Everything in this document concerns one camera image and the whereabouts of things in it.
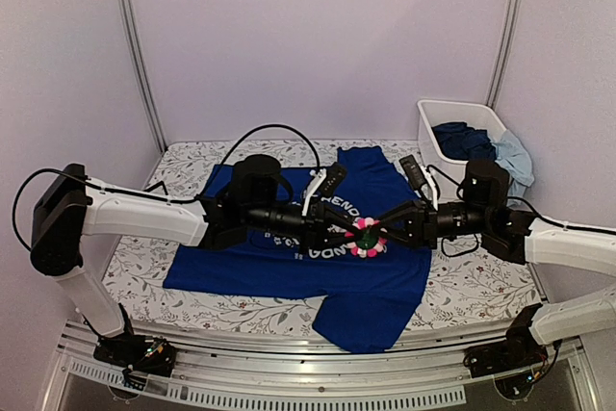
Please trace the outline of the pink flower brooch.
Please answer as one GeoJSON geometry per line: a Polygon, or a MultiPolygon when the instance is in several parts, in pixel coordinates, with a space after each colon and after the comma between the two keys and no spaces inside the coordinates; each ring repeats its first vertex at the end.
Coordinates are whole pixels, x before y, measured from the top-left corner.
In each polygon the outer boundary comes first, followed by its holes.
{"type": "Polygon", "coordinates": [[[361,237],[346,245],[353,256],[367,259],[385,252],[387,240],[379,235],[378,224],[379,221],[374,218],[359,218],[354,222],[354,226],[361,232],[361,237]]]}

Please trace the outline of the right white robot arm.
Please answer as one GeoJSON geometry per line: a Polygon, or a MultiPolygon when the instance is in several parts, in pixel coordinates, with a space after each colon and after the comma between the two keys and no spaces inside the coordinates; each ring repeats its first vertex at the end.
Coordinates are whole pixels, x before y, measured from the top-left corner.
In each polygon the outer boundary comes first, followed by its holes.
{"type": "MultiPolygon", "coordinates": [[[[615,274],[614,230],[557,222],[531,206],[512,209],[508,182],[508,172],[495,162],[470,160],[458,189],[460,200],[436,205],[407,201],[378,217],[369,232],[409,248],[431,249],[440,239],[478,235],[481,247],[504,262],[615,274]]],[[[503,340],[466,349],[463,364],[473,377],[481,377],[543,362],[528,379],[534,384],[555,364],[550,349],[614,325],[614,287],[563,302],[535,303],[517,315],[503,340]]]]}

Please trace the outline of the blue printed t-shirt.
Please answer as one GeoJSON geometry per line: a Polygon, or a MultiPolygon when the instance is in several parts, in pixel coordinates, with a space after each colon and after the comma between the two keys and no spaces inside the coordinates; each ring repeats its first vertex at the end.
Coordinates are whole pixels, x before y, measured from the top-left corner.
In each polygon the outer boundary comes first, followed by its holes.
{"type": "MultiPolygon", "coordinates": [[[[380,146],[339,147],[337,161],[347,175],[323,203],[360,226],[416,198],[380,146]]],[[[355,354],[391,348],[422,302],[431,250],[388,241],[366,254],[345,244],[298,256],[292,242],[251,231],[246,243],[224,251],[180,245],[163,287],[285,299],[324,296],[312,323],[323,338],[355,354]]]]}

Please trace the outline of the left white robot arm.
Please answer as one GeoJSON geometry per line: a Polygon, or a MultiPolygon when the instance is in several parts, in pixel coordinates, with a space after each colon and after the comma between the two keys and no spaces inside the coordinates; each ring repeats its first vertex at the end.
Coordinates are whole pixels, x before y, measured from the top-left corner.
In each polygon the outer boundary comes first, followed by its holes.
{"type": "Polygon", "coordinates": [[[232,167],[216,195],[181,198],[122,190],[88,178],[71,164],[56,178],[33,211],[30,262],[65,291],[97,338],[94,358],[122,369],[125,381],[145,374],[171,376],[176,348],[163,337],[134,332],[124,307],[84,267],[81,239],[88,235],[152,238],[207,250],[224,250],[247,240],[251,230],[298,242],[299,250],[336,247],[360,237],[353,220],[323,204],[344,179],[340,164],[318,170],[301,204],[280,200],[292,187],[280,163],[251,155],[232,167]]]}

